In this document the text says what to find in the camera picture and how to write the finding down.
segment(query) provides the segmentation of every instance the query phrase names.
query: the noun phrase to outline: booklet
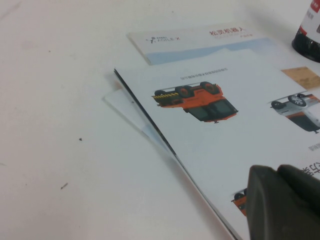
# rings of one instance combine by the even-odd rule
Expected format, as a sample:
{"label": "booklet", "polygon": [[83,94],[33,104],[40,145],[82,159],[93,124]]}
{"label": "booklet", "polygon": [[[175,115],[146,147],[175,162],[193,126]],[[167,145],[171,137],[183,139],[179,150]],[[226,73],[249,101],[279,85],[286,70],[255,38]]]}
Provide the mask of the booklet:
{"label": "booklet", "polygon": [[[229,22],[189,29],[135,32],[128,36],[151,65],[251,49],[301,86],[320,96],[320,77],[248,23]],[[132,121],[153,142],[159,143],[157,132],[137,116],[135,104],[122,91],[107,95],[106,102]]]}
{"label": "booklet", "polygon": [[235,238],[252,165],[320,177],[320,100],[251,50],[115,72]]}

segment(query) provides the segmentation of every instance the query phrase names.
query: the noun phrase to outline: magazine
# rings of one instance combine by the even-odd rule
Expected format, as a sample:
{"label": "magazine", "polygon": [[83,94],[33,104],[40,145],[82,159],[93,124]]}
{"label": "magazine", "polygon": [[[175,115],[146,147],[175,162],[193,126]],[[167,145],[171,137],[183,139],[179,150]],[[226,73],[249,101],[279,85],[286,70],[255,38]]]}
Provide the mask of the magazine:
{"label": "magazine", "polygon": [[116,74],[235,238],[252,165],[320,177],[320,100],[251,50]]}

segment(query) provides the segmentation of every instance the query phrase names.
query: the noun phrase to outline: orange vehicle illustration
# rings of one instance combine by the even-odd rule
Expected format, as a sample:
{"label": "orange vehicle illustration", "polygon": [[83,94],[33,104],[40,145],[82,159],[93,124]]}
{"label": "orange vehicle illustration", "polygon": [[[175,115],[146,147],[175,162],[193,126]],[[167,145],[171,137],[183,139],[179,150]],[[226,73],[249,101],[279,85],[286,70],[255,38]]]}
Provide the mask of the orange vehicle illustration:
{"label": "orange vehicle illustration", "polygon": [[234,195],[233,202],[236,207],[242,212],[243,215],[247,216],[246,212],[246,201],[247,201],[247,189],[243,190],[242,192],[238,192]]}
{"label": "orange vehicle illustration", "polygon": [[238,110],[223,96],[217,84],[177,86],[173,91],[157,90],[153,99],[162,108],[183,108],[199,121],[218,123],[235,116]]}

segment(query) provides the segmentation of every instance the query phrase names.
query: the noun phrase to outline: white vehicle image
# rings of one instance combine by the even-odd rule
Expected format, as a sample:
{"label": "white vehicle image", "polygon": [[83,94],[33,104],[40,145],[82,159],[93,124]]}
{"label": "white vehicle image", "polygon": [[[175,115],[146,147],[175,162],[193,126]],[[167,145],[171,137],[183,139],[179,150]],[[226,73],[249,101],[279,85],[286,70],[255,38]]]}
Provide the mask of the white vehicle image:
{"label": "white vehicle image", "polygon": [[318,133],[320,129],[320,120],[314,116],[308,108],[318,104],[320,100],[313,94],[298,93],[283,97],[271,102],[273,108],[278,114],[285,116],[290,121],[298,125],[307,132]]}

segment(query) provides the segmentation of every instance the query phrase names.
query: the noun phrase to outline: white table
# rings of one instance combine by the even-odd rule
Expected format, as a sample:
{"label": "white table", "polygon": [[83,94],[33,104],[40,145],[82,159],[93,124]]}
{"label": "white table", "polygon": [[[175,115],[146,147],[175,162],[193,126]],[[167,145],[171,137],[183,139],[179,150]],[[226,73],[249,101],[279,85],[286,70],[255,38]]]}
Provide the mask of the white table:
{"label": "white table", "polygon": [[247,19],[293,51],[309,4],[0,1],[0,239],[229,240],[176,163],[102,98],[114,66],[147,65],[128,32]]}

